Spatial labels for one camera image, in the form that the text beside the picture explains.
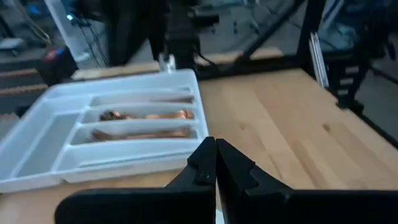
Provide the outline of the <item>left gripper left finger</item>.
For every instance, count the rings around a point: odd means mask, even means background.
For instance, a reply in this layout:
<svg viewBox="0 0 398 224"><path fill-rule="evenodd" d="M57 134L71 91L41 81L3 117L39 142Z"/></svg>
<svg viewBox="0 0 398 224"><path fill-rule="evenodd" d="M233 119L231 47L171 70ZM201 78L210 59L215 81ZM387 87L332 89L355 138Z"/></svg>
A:
<svg viewBox="0 0 398 224"><path fill-rule="evenodd" d="M217 146L214 137L206 137L187 159L184 169L166 189L210 189L216 187Z"/></svg>

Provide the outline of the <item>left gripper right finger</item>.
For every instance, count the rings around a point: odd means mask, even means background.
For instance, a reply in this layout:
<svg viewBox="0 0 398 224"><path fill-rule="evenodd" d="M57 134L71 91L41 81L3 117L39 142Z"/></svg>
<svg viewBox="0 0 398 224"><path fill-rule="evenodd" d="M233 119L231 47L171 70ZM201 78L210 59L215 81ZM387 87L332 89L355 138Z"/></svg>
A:
<svg viewBox="0 0 398 224"><path fill-rule="evenodd" d="M225 139L216 139L216 176L220 190L292 190Z"/></svg>

